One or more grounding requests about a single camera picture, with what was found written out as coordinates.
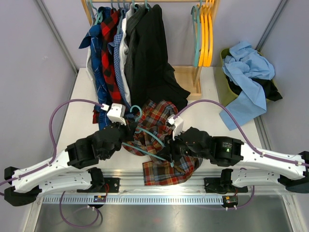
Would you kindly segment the brown red plaid shirt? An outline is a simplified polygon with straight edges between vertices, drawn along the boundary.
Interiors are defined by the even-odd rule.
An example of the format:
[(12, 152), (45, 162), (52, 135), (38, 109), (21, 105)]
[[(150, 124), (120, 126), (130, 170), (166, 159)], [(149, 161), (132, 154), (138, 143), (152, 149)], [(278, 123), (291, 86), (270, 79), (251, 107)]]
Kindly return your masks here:
[(162, 100), (155, 103), (148, 100), (134, 118), (138, 128), (132, 142), (125, 142), (123, 147), (136, 156), (150, 157), (142, 164), (143, 180), (146, 186), (168, 186), (186, 182), (202, 164), (202, 160), (181, 156), (179, 161), (159, 158), (159, 152), (166, 148), (165, 141), (172, 134), (167, 119), (178, 113), (171, 102)]

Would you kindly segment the teal plastic hanger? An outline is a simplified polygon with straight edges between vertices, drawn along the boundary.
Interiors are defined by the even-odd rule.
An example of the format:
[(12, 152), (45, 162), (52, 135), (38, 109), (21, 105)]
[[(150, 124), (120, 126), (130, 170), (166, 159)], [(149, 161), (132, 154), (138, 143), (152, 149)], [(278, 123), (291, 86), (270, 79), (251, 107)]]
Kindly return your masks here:
[(169, 101), (160, 103), (149, 101), (143, 107), (133, 105), (130, 112), (134, 110), (138, 111), (133, 117), (138, 124), (134, 141), (122, 143), (123, 148), (137, 156), (149, 155), (159, 164), (168, 162), (173, 167), (173, 161), (159, 157), (158, 153), (165, 146), (165, 137), (171, 135), (171, 127), (167, 125), (167, 119), (178, 112), (175, 105)]

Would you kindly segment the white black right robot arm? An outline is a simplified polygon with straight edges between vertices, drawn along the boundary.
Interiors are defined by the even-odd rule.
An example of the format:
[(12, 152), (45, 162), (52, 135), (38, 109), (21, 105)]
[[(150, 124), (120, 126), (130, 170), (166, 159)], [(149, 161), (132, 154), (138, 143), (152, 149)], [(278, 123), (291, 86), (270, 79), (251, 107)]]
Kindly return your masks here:
[(226, 136), (210, 136), (190, 128), (178, 136), (167, 136), (158, 156), (168, 161), (191, 157), (209, 160), (222, 168), (220, 177), (205, 178), (206, 192), (247, 192), (249, 186), (284, 187), (293, 193), (309, 191), (309, 153), (288, 155), (251, 148), (248, 143)]

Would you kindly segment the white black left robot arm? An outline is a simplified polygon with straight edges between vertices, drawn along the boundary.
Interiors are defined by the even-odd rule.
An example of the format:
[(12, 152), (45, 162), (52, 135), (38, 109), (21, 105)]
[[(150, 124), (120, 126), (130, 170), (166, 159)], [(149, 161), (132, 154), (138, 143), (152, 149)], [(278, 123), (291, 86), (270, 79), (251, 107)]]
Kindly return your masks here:
[(12, 206), (24, 206), (54, 192), (105, 190), (104, 176), (97, 165), (110, 159), (123, 142), (133, 141), (137, 125), (136, 122), (112, 123), (68, 145), (55, 159), (25, 169), (6, 168), (4, 177), (10, 187), (4, 191), (4, 200)]

